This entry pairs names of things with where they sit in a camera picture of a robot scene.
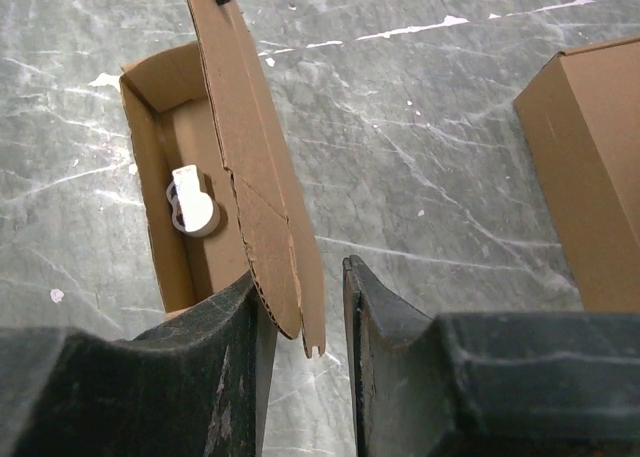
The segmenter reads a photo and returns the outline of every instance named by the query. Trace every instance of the brown cardboard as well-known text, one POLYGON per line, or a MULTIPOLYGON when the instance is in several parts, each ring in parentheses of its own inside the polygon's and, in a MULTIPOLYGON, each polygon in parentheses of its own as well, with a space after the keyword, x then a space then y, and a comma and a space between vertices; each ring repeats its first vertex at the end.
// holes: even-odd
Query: brown cardboard
POLYGON ((322 260, 253 39, 235 1, 188 0, 198 43, 125 67, 121 78, 168 312, 250 269, 281 332, 325 348, 322 260), (204 239, 171 224, 171 169, 196 164, 224 225, 204 239))
POLYGON ((559 53, 515 106, 585 308, 640 311, 640 38, 559 53))

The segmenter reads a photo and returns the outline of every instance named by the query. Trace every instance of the white device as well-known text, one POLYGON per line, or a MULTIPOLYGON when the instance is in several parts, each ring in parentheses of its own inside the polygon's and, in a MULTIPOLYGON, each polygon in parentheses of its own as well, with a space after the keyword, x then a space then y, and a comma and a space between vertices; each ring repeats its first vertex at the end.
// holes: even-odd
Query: white device
POLYGON ((209 235, 220 223, 220 209, 203 192, 202 174, 195 165, 180 167, 171 174, 173 182, 167 187, 167 200, 173 226, 190 237, 209 235))

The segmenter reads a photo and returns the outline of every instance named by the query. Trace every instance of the marble floor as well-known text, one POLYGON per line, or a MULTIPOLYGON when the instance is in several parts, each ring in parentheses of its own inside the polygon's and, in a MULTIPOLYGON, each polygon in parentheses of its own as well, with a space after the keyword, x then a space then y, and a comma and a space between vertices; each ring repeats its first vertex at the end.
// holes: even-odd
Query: marble floor
MULTIPOLYGON (((352 456, 346 255, 429 314, 581 308, 512 101, 557 50, 640 33, 640 0, 238 1, 329 289, 326 355, 278 343, 264 455, 352 456)), ((194 38, 185 2, 0 15, 0 325, 133 337, 163 312, 114 76, 194 38)))

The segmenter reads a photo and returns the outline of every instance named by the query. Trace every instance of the gray floor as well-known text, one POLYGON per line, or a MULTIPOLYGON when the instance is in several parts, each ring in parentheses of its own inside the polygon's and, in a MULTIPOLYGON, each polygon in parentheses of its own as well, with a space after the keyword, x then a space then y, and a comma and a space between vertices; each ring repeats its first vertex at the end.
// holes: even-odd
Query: gray floor
MULTIPOLYGON (((351 456, 346 255, 427 313, 581 307, 512 101, 555 51, 640 33, 640 0, 239 2, 329 287, 326 356, 279 342, 264 454, 351 456)), ((193 39, 184 0, 0 13, 0 325, 132 337, 162 304, 119 94, 98 77, 193 39)))

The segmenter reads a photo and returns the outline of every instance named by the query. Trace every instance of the closed cardboard box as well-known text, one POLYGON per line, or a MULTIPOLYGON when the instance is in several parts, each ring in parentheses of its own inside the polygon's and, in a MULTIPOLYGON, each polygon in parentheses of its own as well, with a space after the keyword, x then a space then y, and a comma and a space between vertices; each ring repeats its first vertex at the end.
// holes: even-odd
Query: closed cardboard box
POLYGON ((515 106, 585 308, 640 311, 640 38, 560 52, 515 106))
POLYGON ((253 274, 262 302, 305 351, 325 348, 323 265, 255 45, 234 0, 187 0, 198 42, 125 66, 121 88, 154 265, 175 312, 253 274), (205 238, 179 233, 165 191, 195 164, 222 209, 205 238))

